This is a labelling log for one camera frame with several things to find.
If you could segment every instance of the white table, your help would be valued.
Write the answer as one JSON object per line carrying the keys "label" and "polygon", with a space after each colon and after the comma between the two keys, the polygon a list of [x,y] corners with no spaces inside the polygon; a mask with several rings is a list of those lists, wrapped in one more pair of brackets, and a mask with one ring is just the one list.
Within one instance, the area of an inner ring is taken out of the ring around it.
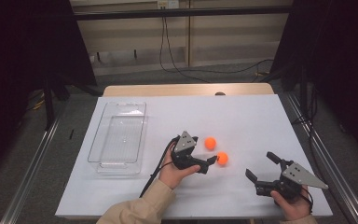
{"label": "white table", "polygon": [[[107,102],[146,102],[146,134],[142,171],[132,178],[97,175],[88,163],[92,140]],[[213,165],[207,175],[184,179],[175,190],[176,201],[164,214],[167,219],[280,217],[281,209],[270,197],[255,195],[246,168],[259,180],[279,178],[280,167],[266,154],[299,162],[311,171],[277,95],[101,97],[76,159],[74,170],[56,212],[67,218],[95,218],[114,203],[139,197],[168,142],[182,131],[199,137],[193,156],[207,158],[220,150],[228,156],[224,167]],[[203,146],[207,136],[217,146]],[[332,216],[320,189],[310,188],[313,215]]]}

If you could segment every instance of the metal frame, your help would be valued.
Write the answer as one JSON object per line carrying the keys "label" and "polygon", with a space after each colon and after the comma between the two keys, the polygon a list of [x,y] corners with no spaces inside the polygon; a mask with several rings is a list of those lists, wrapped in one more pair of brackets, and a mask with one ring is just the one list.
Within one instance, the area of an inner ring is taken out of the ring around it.
{"label": "metal frame", "polygon": [[[297,100],[297,98],[294,96],[293,93],[288,93],[287,97],[296,115],[299,118],[302,118],[301,108],[299,107],[299,101]],[[302,126],[304,128],[304,132],[308,136],[310,136],[311,124],[309,124],[308,122],[302,122]],[[338,167],[336,166],[336,163],[330,156],[328,149],[325,147],[324,143],[322,142],[322,139],[319,137],[315,129],[312,130],[311,141],[312,145],[315,148],[315,151],[317,152],[319,158],[324,164],[324,167],[326,168],[328,174],[330,174],[330,177],[336,185],[339,194],[341,195],[345,204],[351,211],[351,214],[356,220],[356,223],[358,223],[358,198],[354,194],[353,190],[351,189],[351,186],[348,184],[342,173],[339,171]]]}
{"label": "metal frame", "polygon": [[190,17],[190,16],[223,16],[223,15],[254,15],[254,14],[282,14],[292,10],[308,10],[309,7],[213,7],[213,8],[177,8],[150,9],[133,11],[107,11],[74,13],[73,15],[39,15],[40,20],[60,21],[95,21],[115,19],[139,19],[162,17]]}
{"label": "metal frame", "polygon": [[54,134],[57,130],[58,124],[62,117],[63,111],[66,107],[66,103],[62,103],[61,106],[57,106],[59,111],[57,113],[56,119],[51,124],[50,128],[45,131],[43,135],[42,141],[37,148],[36,153],[34,154],[34,158],[31,161],[30,166],[28,167],[27,172],[25,173],[24,178],[22,179],[19,188],[16,191],[13,199],[10,202],[4,216],[1,219],[1,224],[14,224],[17,221],[21,213],[21,209],[25,204],[25,200],[27,199],[28,193],[31,189],[31,186],[34,183],[34,178],[39,170],[41,161],[45,157],[45,154],[48,150],[51,140],[54,137]]}

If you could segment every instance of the transparent storage bin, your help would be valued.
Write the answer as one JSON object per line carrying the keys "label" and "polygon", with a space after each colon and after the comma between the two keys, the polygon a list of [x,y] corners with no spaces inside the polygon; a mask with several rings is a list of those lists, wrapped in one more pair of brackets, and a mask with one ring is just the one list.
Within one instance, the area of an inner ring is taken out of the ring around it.
{"label": "transparent storage bin", "polygon": [[105,105],[89,153],[101,175],[127,176],[141,172],[146,103]]}

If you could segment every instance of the sleeve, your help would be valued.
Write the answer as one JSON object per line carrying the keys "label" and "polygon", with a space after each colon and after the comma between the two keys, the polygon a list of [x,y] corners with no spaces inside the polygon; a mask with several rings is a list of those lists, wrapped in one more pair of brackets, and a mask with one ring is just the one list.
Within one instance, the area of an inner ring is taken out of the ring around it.
{"label": "sleeve", "polygon": [[317,224],[317,222],[313,215],[309,215],[294,221],[280,221],[280,224]]}
{"label": "sleeve", "polygon": [[162,214],[174,199],[173,190],[157,179],[142,198],[111,206],[97,224],[160,223]]}

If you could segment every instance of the human hand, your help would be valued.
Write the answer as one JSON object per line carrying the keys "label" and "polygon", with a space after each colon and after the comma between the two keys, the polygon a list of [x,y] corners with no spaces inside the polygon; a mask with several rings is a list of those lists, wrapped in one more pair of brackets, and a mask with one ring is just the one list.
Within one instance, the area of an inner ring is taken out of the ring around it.
{"label": "human hand", "polygon": [[175,189],[183,178],[188,175],[192,175],[196,173],[199,169],[199,165],[190,166],[184,170],[179,170],[173,163],[171,158],[172,148],[174,147],[174,143],[170,145],[167,153],[165,154],[164,162],[162,163],[162,169],[159,172],[158,179],[166,184],[171,189]]}
{"label": "human hand", "polygon": [[[308,199],[308,187],[303,186],[301,194]],[[276,190],[271,192],[271,197],[283,210],[284,217],[287,221],[294,221],[310,214],[310,204],[302,197],[296,197],[292,201],[286,201],[283,196]]]}

